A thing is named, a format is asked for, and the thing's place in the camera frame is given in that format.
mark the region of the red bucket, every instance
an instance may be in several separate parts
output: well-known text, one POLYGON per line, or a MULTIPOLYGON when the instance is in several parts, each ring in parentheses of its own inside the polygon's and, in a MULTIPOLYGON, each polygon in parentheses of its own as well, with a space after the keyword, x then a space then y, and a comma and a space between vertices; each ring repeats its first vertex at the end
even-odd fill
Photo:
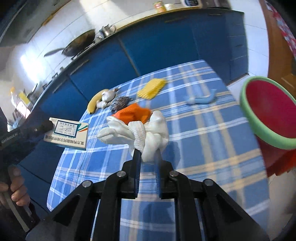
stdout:
POLYGON ((295 155, 289 154, 296 149, 296 100, 292 95, 275 81, 254 76, 242 88, 241 107, 257 136, 268 175, 277 172, 275 166, 281 170, 295 166, 295 155), (282 160, 285 155, 291 157, 282 160))

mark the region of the tablecloth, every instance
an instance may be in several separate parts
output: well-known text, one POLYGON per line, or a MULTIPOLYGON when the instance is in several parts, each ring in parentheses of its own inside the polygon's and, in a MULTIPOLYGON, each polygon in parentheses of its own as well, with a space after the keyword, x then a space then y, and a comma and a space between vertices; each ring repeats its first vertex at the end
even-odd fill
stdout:
MULTIPOLYGON (((205 61, 155 71, 118 87, 119 96, 128 95, 134 99, 131 103, 165 116, 170 140, 164 160, 191 179, 213 179, 266 229, 269 191, 260 149, 238 103, 205 61), (152 100, 137 98, 137 91, 152 78, 168 83, 152 100), (217 94, 210 104, 184 101, 185 96, 209 95, 211 89, 217 94)), ((127 145, 106 145, 96 138, 109 115, 107 108, 81 117, 89 123, 87 148, 64 150, 48 194, 50 210, 84 180, 102 181, 131 159, 127 145)), ((158 198, 153 166, 142 165, 138 198, 122 201, 120 240, 174 240, 174 219, 173 200, 158 198)))

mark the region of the yellow banana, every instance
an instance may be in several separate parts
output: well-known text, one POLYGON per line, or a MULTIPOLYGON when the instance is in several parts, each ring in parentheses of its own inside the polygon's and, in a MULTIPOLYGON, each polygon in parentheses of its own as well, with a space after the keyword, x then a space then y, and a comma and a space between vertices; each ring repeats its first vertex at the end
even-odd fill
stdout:
POLYGON ((92 99, 90 100, 88 106, 87 106, 87 112, 89 114, 92 114, 95 112, 96 110, 96 102, 99 100, 101 101, 102 100, 102 93, 104 91, 108 91, 108 89, 104 89, 104 90, 101 90, 100 92, 96 93, 94 97, 92 97, 92 99))

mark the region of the black device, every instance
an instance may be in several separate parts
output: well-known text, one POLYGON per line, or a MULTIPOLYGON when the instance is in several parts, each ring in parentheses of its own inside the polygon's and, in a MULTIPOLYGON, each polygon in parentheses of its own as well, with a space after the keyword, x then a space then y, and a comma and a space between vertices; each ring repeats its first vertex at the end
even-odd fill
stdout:
MULTIPOLYGON (((201 241, 201 220, 208 241, 268 241, 269 237, 213 180, 188 179, 172 164, 155 154, 155 172, 161 199, 174 199, 176 240, 201 241)), ((122 199, 135 199, 139 191, 141 153, 134 151, 122 170, 106 180, 86 180, 69 194, 45 219, 32 229, 27 241, 87 241, 94 225, 93 241, 119 240, 122 199)))
MULTIPOLYGON (((21 144, 28 140, 37 138, 44 135, 46 132, 53 129, 53 123, 50 120, 44 121, 38 127, 18 127, 11 132, 7 132, 5 135, 0 137, 0 151, 18 152, 20 151, 21 144)), ((5 159, 0 163, 0 181, 6 183, 8 186, 11 185, 11 180, 8 173, 8 166, 12 164, 18 164, 21 160, 15 158, 5 159)), ((31 217, 31 212, 28 207, 19 207, 15 202, 11 200, 12 191, 10 188, 4 193, 4 197, 15 215, 16 219, 22 226, 25 232, 28 232, 35 226, 35 221, 31 217)))

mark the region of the wok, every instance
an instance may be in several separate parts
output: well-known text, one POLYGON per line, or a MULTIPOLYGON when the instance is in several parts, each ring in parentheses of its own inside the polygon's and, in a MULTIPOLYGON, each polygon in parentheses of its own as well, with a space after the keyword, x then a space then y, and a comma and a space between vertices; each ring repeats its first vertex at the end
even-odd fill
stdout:
POLYGON ((81 34, 76 39, 74 39, 71 43, 69 43, 66 48, 58 48, 58 49, 49 51, 44 55, 44 57, 53 55, 61 50, 63 50, 62 55, 65 55, 67 57, 76 56, 94 41, 94 38, 95 38, 94 31, 95 30, 92 29, 81 34))

